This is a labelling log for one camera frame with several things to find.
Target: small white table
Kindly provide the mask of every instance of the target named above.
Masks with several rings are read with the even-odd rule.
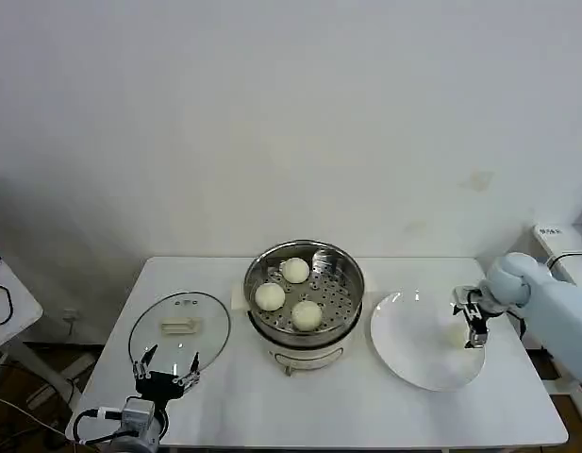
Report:
[[[201,291],[230,307],[250,259],[152,258],[129,296],[75,410],[121,408],[136,394],[127,341],[138,317],[164,296]],[[434,393],[394,375],[376,356],[367,326],[373,304],[417,287],[448,297],[483,274],[471,259],[361,259],[364,312],[352,348],[337,362],[287,377],[267,356],[242,310],[231,311],[229,341],[199,384],[167,407],[165,446],[477,448],[555,445],[568,434],[505,316],[491,321],[487,358],[463,389]],[[116,422],[87,420],[82,438]],[[72,423],[67,435],[72,438]]]
[[[50,382],[73,408],[81,396],[81,392],[16,338],[20,332],[42,317],[42,306],[3,261],[0,261],[0,285],[9,289],[13,306],[11,319],[0,326],[0,350],[4,352],[0,364],[10,355],[30,371]],[[6,319],[7,316],[8,296],[5,291],[0,289],[0,321]]]

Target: pot lid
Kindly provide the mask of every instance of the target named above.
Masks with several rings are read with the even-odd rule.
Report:
[[[224,304],[198,292],[172,294],[146,310],[131,329],[128,353],[131,362],[152,355],[151,371],[184,376],[198,353],[202,371],[219,356],[230,332]]]

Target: white bun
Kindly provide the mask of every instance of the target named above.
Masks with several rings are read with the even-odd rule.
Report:
[[[300,258],[284,261],[280,270],[289,283],[303,283],[309,277],[309,265]]]
[[[292,323],[302,332],[311,332],[322,323],[322,310],[310,300],[299,302],[292,308]]]
[[[276,283],[263,283],[255,291],[255,302],[259,308],[275,311],[284,305],[284,290]]]

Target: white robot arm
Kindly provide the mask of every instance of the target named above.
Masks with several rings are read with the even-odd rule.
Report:
[[[489,318],[518,307],[528,331],[582,382],[581,288],[556,280],[528,255],[510,253],[493,263],[478,288],[456,288],[455,298],[455,313],[463,311],[471,329],[469,347],[487,341]]]

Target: floor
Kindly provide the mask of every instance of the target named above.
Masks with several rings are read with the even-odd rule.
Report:
[[[63,370],[76,358],[85,353],[93,354],[96,359],[99,357],[100,349],[91,347],[90,350],[82,350],[74,345],[32,345],[35,352],[47,363],[57,370]],[[20,366],[15,361],[7,361],[6,364]],[[77,382],[79,389],[85,388],[91,375],[93,366],[86,370]],[[43,385],[43,382],[36,377],[30,376],[16,368],[2,367],[0,371],[0,398],[10,401],[17,406],[27,409],[26,398],[33,394]],[[66,429],[71,412],[66,402],[59,396],[52,396],[45,404],[32,412],[37,418],[54,428],[63,431]],[[31,429],[29,432],[13,436]],[[47,434],[46,429],[37,428],[30,419],[20,414],[16,410],[0,403],[0,453],[38,453],[38,452],[74,452],[74,449],[67,442],[63,442],[58,435]],[[78,447],[78,453],[92,451],[85,447]]]
[[[75,361],[80,355],[90,352],[96,359],[100,349],[92,347],[89,350],[69,344],[31,345],[35,352],[54,368],[62,370]],[[555,378],[557,373],[544,353],[532,352],[530,357],[536,366],[541,378]],[[16,366],[16,362],[7,364]],[[86,370],[77,382],[79,389],[83,389],[91,375],[92,367]],[[29,376],[24,371],[3,367],[0,372],[0,397],[25,407],[26,398],[42,386],[42,382]],[[554,396],[553,402],[570,432],[570,440],[561,446],[546,446],[543,453],[582,453],[582,422],[568,396]],[[65,402],[59,396],[52,397],[33,414],[45,423],[64,430],[71,413]],[[64,444],[58,436],[48,436],[45,429],[36,425],[24,415],[0,403],[0,453],[36,453],[36,452],[74,452],[70,445]],[[78,447],[79,453],[90,451],[85,447]],[[519,453],[540,453],[540,448],[521,448]]]

